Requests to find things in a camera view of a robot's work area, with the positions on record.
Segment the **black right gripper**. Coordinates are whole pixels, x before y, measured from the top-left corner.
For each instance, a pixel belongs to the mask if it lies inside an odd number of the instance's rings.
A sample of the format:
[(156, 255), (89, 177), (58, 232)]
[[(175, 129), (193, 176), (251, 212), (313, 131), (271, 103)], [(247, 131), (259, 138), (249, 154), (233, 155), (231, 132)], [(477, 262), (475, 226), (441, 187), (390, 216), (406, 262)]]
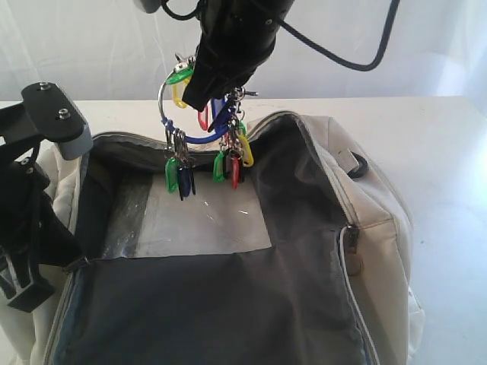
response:
[(275, 48), (288, 1), (204, 1), (202, 29), (183, 102), (202, 111), (213, 97), (244, 86)]

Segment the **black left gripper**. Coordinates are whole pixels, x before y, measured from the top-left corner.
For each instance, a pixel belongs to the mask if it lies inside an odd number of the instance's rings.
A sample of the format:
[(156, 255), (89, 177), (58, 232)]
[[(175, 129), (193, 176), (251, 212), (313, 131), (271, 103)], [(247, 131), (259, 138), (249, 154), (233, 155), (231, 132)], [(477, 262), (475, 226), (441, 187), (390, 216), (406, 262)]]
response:
[(65, 267), (82, 257), (74, 235), (56, 216), (50, 178), (36, 163), (1, 169), (1, 292), (7, 306), (32, 312), (56, 289), (40, 265)]

